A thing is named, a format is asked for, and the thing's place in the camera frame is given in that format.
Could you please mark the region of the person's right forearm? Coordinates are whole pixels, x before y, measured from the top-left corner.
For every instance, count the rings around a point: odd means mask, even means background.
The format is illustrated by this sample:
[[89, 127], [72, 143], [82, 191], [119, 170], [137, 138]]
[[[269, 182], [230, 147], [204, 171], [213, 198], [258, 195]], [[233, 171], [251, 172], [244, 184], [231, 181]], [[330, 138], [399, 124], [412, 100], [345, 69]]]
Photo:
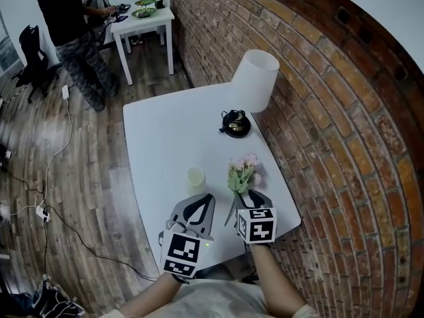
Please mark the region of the person's right forearm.
[[269, 314], [278, 318], [290, 318], [306, 301], [278, 265], [268, 246], [251, 244], [260, 287], [264, 294]]

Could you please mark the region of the small white side table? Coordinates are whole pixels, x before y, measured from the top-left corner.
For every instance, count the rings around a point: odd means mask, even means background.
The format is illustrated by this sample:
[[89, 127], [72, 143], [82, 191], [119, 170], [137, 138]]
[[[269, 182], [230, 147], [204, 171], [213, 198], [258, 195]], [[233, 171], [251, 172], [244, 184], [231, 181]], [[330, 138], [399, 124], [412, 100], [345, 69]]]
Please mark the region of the small white side table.
[[124, 51], [123, 43], [121, 38], [124, 37], [125, 44], [127, 47], [127, 53], [131, 53], [131, 46], [128, 40], [130, 33], [138, 32], [142, 30], [150, 30], [151, 28], [165, 27], [166, 34], [166, 50], [168, 56], [168, 71], [170, 75], [174, 74], [174, 59], [173, 59], [173, 50], [172, 50], [172, 21], [175, 19], [173, 12], [171, 12], [169, 7], [157, 10], [152, 16], [146, 18], [137, 18], [132, 16], [138, 9], [137, 6], [130, 8], [130, 11], [125, 14], [128, 16], [122, 22], [113, 23], [111, 27], [111, 34], [115, 39], [117, 50], [119, 53], [119, 58], [127, 79], [128, 85], [133, 84], [131, 73], [126, 59], [126, 54]]

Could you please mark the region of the glass window panel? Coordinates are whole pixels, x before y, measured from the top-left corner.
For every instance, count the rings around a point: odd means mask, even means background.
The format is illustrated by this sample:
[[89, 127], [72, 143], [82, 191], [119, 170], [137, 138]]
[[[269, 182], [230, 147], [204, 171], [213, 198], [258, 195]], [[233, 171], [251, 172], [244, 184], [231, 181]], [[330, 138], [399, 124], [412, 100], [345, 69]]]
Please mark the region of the glass window panel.
[[0, 76], [19, 60], [0, 11]]

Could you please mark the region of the black office chair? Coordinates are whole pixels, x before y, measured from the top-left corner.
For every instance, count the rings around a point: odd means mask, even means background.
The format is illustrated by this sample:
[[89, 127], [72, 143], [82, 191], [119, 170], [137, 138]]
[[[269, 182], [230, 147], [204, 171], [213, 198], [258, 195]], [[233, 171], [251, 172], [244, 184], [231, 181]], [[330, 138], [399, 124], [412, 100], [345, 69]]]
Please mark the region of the black office chair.
[[19, 43], [26, 58], [26, 66], [23, 70], [12, 77], [17, 78], [16, 87], [32, 86], [27, 102], [32, 103], [32, 96], [37, 89], [40, 89], [42, 96], [47, 96], [48, 84], [54, 79], [58, 79], [57, 70], [59, 66], [49, 66], [46, 53], [40, 48], [39, 27], [28, 25], [19, 36]]

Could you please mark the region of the person's light shirt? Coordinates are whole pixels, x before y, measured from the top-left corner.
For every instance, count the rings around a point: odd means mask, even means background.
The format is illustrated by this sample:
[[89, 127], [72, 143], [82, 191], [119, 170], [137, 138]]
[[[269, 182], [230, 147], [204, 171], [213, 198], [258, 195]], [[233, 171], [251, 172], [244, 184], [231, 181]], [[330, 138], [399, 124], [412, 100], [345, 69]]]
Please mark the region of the person's light shirt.
[[[225, 280], [192, 280], [187, 284], [182, 283], [169, 304], [145, 317], [276, 318], [269, 314], [260, 286]], [[100, 318], [143, 317], [125, 317], [119, 309], [114, 309]], [[290, 318], [319, 318], [319, 315], [314, 308], [305, 304]]]

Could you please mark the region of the table lamp with white shade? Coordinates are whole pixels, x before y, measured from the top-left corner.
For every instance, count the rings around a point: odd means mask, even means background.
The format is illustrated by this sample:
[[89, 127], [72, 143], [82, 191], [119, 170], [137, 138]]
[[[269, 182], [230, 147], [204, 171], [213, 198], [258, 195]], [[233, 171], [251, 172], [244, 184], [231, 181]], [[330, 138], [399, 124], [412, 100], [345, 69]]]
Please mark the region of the table lamp with white shade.
[[244, 138], [251, 130], [249, 114], [264, 111], [270, 101], [279, 61], [261, 50], [248, 50], [231, 82], [227, 96], [227, 110], [221, 113], [219, 131], [233, 138]]

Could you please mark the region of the pink flowers with green stem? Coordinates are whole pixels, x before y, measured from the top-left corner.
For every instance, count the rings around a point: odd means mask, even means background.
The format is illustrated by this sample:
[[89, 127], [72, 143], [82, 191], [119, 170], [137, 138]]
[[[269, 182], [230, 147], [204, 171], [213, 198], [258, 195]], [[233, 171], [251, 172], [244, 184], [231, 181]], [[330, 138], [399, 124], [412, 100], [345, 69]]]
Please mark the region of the pink flowers with green stem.
[[229, 163], [228, 170], [228, 188], [233, 193], [233, 202], [225, 225], [229, 222], [236, 208], [236, 198], [243, 195], [252, 186], [259, 186], [262, 183], [262, 176], [258, 172], [260, 161], [257, 155], [253, 153], [246, 154], [236, 162]]

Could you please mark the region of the person's left forearm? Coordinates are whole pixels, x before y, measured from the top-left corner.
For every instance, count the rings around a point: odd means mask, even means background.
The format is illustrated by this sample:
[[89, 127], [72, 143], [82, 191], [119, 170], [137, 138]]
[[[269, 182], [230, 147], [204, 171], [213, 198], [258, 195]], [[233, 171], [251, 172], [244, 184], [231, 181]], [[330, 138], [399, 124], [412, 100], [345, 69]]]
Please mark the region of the person's left forearm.
[[119, 308], [125, 317], [145, 317], [169, 304], [181, 288], [182, 283], [172, 274], [164, 273], [148, 288]]

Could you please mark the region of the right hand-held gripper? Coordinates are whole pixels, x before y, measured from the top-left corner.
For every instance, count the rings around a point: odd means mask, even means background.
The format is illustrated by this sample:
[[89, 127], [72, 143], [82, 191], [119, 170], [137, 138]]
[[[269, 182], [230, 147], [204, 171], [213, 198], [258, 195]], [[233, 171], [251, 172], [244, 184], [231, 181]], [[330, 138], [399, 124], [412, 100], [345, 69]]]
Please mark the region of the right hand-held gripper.
[[271, 243], [276, 238], [277, 216], [272, 201], [263, 193], [250, 190], [254, 208], [248, 209], [241, 194], [235, 194], [237, 233], [246, 244]]

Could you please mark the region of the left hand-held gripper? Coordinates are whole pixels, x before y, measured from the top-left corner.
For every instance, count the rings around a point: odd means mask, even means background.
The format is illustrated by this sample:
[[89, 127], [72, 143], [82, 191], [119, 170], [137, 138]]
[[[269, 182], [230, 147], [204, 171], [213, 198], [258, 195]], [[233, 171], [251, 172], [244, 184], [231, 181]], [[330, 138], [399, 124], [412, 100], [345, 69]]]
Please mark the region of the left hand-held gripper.
[[[199, 219], [189, 221], [201, 207]], [[159, 234], [161, 273], [188, 279], [195, 276], [214, 243], [210, 237], [214, 211], [215, 198], [210, 193], [193, 195], [176, 204], [172, 221], [167, 221], [166, 229]]]

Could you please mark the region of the green tiered tray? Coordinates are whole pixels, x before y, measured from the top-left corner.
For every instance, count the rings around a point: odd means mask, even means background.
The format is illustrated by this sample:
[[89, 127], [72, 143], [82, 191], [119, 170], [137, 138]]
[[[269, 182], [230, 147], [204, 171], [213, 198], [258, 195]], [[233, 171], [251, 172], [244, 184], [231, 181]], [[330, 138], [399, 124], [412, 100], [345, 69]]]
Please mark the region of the green tiered tray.
[[134, 2], [135, 7], [137, 9], [132, 13], [132, 16], [143, 19], [146, 17], [150, 17], [156, 12], [156, 8], [154, 7], [156, 0], [137, 0]]

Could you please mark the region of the white vase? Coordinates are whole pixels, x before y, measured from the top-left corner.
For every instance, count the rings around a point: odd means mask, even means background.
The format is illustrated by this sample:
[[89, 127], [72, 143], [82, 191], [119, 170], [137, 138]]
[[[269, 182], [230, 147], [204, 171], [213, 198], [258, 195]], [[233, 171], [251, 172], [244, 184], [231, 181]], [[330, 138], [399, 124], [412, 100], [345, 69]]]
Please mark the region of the white vase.
[[201, 194], [205, 191], [205, 173], [201, 168], [190, 167], [187, 171], [187, 192], [189, 195]]

